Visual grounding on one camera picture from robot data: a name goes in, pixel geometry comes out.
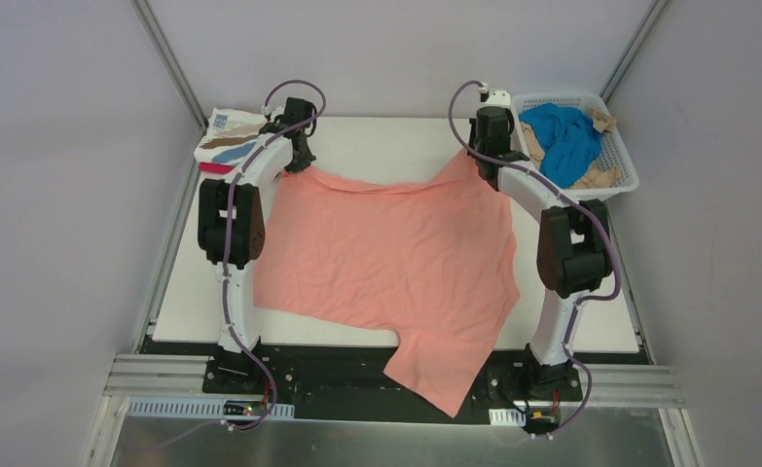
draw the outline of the salmon-colored cloth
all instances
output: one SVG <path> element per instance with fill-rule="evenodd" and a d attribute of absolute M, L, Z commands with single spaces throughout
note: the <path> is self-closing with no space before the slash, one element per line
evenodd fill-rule
<path fill-rule="evenodd" d="M 458 153 L 431 181 L 280 181 L 255 304 L 393 330 L 384 373 L 455 416 L 519 298 L 509 199 Z"/>

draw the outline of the white laundry basket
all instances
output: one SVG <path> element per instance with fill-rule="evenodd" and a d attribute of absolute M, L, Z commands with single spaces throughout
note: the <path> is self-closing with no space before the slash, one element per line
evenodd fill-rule
<path fill-rule="evenodd" d="M 512 98 L 512 112 L 516 116 L 516 119 L 518 119 L 518 115 L 524 112 L 524 110 L 547 103 L 553 103 L 561 107 L 576 107 L 582 111 L 598 108 L 601 112 L 609 114 L 607 106 L 600 96 L 586 92 L 518 94 Z M 521 129 L 516 127 L 513 138 L 518 142 L 523 142 L 522 135 Z M 621 140 L 621 134 L 619 134 L 618 129 L 604 134 L 604 137 L 601 139 L 601 154 L 596 161 L 601 170 L 607 170 L 613 165 L 618 165 L 621 168 L 621 179 L 616 181 L 615 185 L 610 188 L 566 190 L 567 193 L 582 199 L 598 198 L 605 200 L 619 193 L 631 192 L 638 188 L 638 175 L 635 174 L 630 154 L 624 146 L 624 141 Z"/>

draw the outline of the folded clothes stack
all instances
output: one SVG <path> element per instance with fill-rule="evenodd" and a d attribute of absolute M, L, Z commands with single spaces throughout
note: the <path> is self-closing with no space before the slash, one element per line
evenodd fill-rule
<path fill-rule="evenodd" d="M 195 149 L 200 170 L 229 173 L 254 149 L 258 131 L 266 123 L 261 114 L 214 109 L 208 129 Z"/>
<path fill-rule="evenodd" d="M 573 190 L 609 188 L 621 179 L 621 168 L 601 170 L 601 138 L 616 119 L 598 109 L 586 113 L 572 107 L 544 104 L 518 116 L 529 157 L 556 185 Z"/>

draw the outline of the beige cloth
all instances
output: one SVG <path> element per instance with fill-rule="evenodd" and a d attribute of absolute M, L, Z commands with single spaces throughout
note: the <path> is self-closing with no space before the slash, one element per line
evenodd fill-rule
<path fill-rule="evenodd" d="M 615 117 L 610 117 L 599 109 L 590 109 L 586 113 L 593 117 L 593 127 L 596 130 L 615 130 Z M 521 122 L 521 132 L 524 134 L 524 141 L 526 142 L 526 149 L 529 151 L 529 158 L 532 161 L 532 164 L 535 165 L 535 168 L 540 170 L 541 162 L 544 161 L 544 148 L 538 143 L 538 138 L 535 137 L 535 131 L 532 130 L 532 126 Z M 587 173 L 568 188 L 570 190 L 610 188 L 619 180 L 621 180 L 621 168 L 619 168 L 618 165 L 613 165 L 609 170 L 601 170 L 599 168 L 599 163 L 593 161 L 593 163 L 590 164 Z"/>

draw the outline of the white table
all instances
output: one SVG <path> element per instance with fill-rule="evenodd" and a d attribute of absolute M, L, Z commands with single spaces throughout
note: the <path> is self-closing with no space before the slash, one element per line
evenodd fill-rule
<path fill-rule="evenodd" d="M 465 137 L 469 124 L 457 120 Z M 374 183 L 423 182 L 434 176 L 460 149 L 446 119 L 321 118 L 309 140 L 315 165 L 345 178 Z M 217 342 L 220 297 L 210 263 L 197 242 L 197 195 L 163 304 L 154 329 L 155 341 Z M 544 286 L 535 267 L 538 224 L 517 203 L 512 204 L 513 231 L 518 241 L 515 277 L 521 298 L 498 337 L 498 349 L 522 349 L 529 342 L 541 311 Z M 612 277 L 599 292 L 609 293 Z M 263 343 L 396 346 L 392 331 L 372 331 L 273 309 L 263 313 Z M 586 305 L 575 349 L 592 352 L 638 352 L 627 301 Z"/>

